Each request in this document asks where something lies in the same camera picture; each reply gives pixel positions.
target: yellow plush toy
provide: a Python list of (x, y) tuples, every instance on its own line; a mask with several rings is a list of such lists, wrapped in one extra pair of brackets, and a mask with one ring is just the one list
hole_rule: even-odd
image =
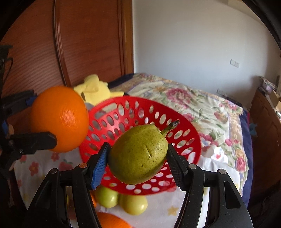
[(86, 77), (83, 84), (74, 87), (74, 91), (80, 96), (83, 93), (85, 102), (92, 105), (97, 105), (111, 97), (121, 97), (124, 95), (124, 92), (110, 92), (107, 83), (100, 81), (96, 74)]

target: orange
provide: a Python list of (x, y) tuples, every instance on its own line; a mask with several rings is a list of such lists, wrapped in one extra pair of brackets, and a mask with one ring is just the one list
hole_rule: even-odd
[(127, 222), (115, 215), (98, 212), (97, 216), (102, 228), (132, 228)]
[(71, 88), (51, 87), (42, 92), (31, 107), (32, 132), (49, 131), (57, 146), (51, 151), (68, 152), (87, 136), (89, 115), (82, 98)]
[(96, 202), (96, 199), (95, 199), (95, 191), (90, 190), (90, 195), (91, 195), (91, 198), (92, 198), (92, 201), (93, 201), (93, 205), (94, 205), (94, 207), (96, 207), (97, 202)]

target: white wall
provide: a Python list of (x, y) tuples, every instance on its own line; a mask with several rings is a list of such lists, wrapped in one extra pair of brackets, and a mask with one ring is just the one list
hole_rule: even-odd
[[(259, 84), (281, 66), (270, 32), (227, 0), (133, 0), (135, 72), (146, 72), (248, 106)], [(233, 59), (240, 63), (230, 65)]]

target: pear stem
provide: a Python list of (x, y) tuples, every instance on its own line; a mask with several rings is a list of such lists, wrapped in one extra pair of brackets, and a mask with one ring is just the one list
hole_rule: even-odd
[(174, 122), (171, 122), (164, 130), (160, 131), (162, 135), (166, 137), (169, 131), (173, 130), (176, 128), (177, 125), (179, 125), (180, 121), (176, 120)]

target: star print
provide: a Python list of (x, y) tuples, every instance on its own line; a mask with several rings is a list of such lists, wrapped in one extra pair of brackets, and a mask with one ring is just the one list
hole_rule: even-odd
[(170, 208), (168, 208), (168, 215), (176, 216), (177, 210), (178, 210), (178, 208), (175, 208), (175, 207), (171, 206)]

